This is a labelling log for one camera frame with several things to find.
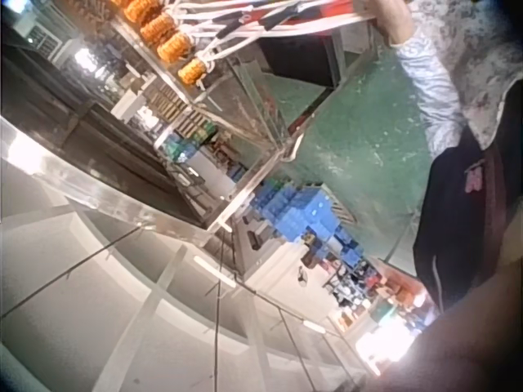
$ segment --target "copper wire spool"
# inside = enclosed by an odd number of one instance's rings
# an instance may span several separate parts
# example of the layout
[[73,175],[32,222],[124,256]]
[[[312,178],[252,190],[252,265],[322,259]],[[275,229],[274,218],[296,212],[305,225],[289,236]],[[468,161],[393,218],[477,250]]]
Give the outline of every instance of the copper wire spool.
[[207,72],[205,63],[198,58],[194,58],[185,67],[178,71],[180,80],[185,84],[195,84]]
[[147,43],[157,42],[165,33],[176,28],[174,20],[162,13],[140,29],[141,36]]
[[123,14],[132,23],[140,24],[143,19],[154,9],[160,7],[159,0],[132,0]]
[[190,40],[183,33],[176,33],[157,49],[158,56],[163,61],[174,63],[190,49]]

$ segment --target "hand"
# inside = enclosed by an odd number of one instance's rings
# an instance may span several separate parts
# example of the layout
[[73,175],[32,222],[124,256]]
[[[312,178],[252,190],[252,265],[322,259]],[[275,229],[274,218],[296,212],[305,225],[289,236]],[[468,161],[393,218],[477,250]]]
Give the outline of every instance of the hand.
[[369,10],[376,16],[378,29],[388,35],[391,44],[401,44],[414,34],[414,22],[405,0],[369,0]]

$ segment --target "white patterned sleeve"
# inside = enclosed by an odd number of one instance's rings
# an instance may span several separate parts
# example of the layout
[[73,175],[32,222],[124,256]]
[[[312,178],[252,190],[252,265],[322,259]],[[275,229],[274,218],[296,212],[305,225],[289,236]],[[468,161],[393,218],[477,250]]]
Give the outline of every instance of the white patterned sleeve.
[[467,120],[449,71],[441,64],[436,48],[421,29],[401,45],[391,45],[400,63],[413,80],[425,127],[428,149],[435,159],[459,143]]

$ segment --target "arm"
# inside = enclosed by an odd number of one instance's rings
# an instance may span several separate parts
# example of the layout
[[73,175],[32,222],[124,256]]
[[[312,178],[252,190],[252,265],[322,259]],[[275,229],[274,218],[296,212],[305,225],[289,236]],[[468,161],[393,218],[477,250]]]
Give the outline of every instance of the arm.
[[512,263],[473,289],[365,392],[490,390],[520,350],[521,272]]
[[455,147],[467,125],[458,92],[449,72],[439,61],[436,48],[416,29],[403,0],[370,0],[378,26],[387,32],[400,63],[418,93],[425,136],[432,158]]

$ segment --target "green floor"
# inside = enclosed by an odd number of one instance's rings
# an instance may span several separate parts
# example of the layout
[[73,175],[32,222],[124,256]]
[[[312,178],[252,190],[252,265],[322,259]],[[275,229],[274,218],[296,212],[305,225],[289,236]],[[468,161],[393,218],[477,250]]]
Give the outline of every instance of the green floor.
[[[267,82],[288,124],[322,91],[274,76]],[[387,52],[331,101],[282,169],[296,181],[326,183],[358,220],[353,236],[368,254],[384,257],[422,199],[429,166],[413,87]]]

